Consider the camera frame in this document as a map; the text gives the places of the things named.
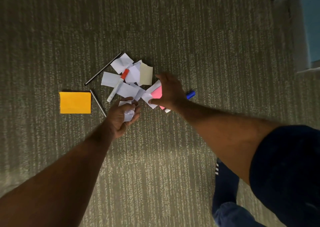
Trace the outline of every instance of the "forearm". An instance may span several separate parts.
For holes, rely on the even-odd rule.
[[[52,165],[0,199],[1,226],[78,226],[113,139],[105,122]]]
[[[234,115],[190,101],[175,111],[189,122],[213,152],[240,178],[249,184],[249,169],[254,153],[279,123]]]

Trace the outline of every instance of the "thin metal rod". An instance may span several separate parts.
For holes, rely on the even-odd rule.
[[[95,74],[90,80],[88,80],[84,85],[88,85],[97,75],[99,75],[108,65],[110,65],[122,52],[120,52],[116,57],[114,57],[109,63],[107,63],[97,74]]]
[[[99,101],[98,101],[96,95],[94,94],[94,92],[93,92],[91,89],[90,89],[90,92],[91,92],[93,98],[94,98],[94,99],[96,100],[96,102],[98,103],[98,106],[99,106],[99,108],[101,109],[103,115],[104,115],[105,117],[107,117],[106,112],[103,110],[103,108],[102,108],[101,104],[99,103]]]

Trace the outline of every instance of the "hand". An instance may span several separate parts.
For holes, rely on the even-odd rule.
[[[114,139],[117,139],[124,135],[129,125],[133,124],[140,117],[141,106],[137,101],[132,101],[132,104],[123,104],[119,107],[120,101],[133,100],[133,97],[117,100],[109,109],[106,121],[111,123],[114,127]],[[123,122],[125,119],[124,113],[128,110],[134,109],[134,116],[131,121]]]
[[[185,100],[186,93],[183,91],[181,82],[170,73],[162,73],[156,75],[160,79],[162,85],[162,97],[159,99],[151,99],[149,103],[160,105],[162,107],[174,110]]]

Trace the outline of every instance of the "red marker cap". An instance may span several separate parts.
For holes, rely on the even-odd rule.
[[[129,73],[129,69],[125,69],[124,72],[122,73],[121,79],[125,79],[128,73]]]

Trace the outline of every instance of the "orange sticky note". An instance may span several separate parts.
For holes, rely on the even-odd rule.
[[[159,86],[157,89],[155,89],[153,92],[151,92],[151,95],[153,98],[161,98],[162,97],[162,86]]]
[[[90,114],[90,92],[59,92],[61,114]]]

